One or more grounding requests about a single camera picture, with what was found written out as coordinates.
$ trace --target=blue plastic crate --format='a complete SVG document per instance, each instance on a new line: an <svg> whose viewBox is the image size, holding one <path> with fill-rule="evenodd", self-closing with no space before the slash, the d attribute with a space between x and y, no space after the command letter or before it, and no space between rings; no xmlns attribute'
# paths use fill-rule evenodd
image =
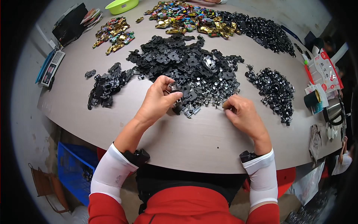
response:
<svg viewBox="0 0 358 224"><path fill-rule="evenodd" d="M89 204L91 182L83 178L82 164L95 172L98 165L97 154L87 147L58 143L58 178L61 183L85 206Z"/></svg>

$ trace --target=stack of paper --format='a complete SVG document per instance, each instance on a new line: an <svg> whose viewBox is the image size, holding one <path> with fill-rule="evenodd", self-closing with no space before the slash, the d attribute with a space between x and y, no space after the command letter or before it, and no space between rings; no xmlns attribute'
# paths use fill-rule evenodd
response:
<svg viewBox="0 0 358 224"><path fill-rule="evenodd" d="M84 16L81 24L84 25L84 33L92 29L102 19L102 11L100 9L91 9Z"/></svg>

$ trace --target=concrete floor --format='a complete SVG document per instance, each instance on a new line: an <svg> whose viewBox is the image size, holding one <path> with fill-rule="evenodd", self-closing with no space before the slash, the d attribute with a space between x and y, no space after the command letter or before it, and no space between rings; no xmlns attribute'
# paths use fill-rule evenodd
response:
<svg viewBox="0 0 358 224"><path fill-rule="evenodd" d="M65 130L61 131L61 142L83 145L88 147L89 150L96 150L95 146L83 141L82 139L77 138L76 136ZM133 223L135 221L138 216L139 206L142 204L142 201L138 198L135 176L136 175L134 174L128 177L121 189L122 207L126 213L128 223ZM67 194L67 197L71 207L78 205L78 202L74 200L71 195ZM301 206L301 203L295 195L284 194L278 199L278 201L280 208L280 221L284 221L291 211L297 212L299 207ZM229 209L230 213L235 217L246 221L249 208L249 193L243 191L243 189L241 188L231 204L231 207Z"/></svg>

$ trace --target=metal kettle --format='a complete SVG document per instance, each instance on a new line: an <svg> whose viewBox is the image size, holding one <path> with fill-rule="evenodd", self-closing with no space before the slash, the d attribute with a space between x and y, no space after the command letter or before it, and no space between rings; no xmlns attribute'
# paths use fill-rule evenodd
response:
<svg viewBox="0 0 358 224"><path fill-rule="evenodd" d="M339 102L339 99L330 99L328 101L328 106L323 108L323 116L326 122L329 122L331 125L338 126L343 123L343 105ZM333 122L340 116L340 121Z"/></svg>

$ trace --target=woman's right hand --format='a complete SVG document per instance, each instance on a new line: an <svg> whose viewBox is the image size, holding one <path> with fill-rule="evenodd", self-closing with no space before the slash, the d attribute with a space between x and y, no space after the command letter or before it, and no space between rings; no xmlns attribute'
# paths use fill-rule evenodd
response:
<svg viewBox="0 0 358 224"><path fill-rule="evenodd" d="M232 95L224 102L223 108L234 126L252 138L256 155L264 155L271 151L269 133L251 100Z"/></svg>

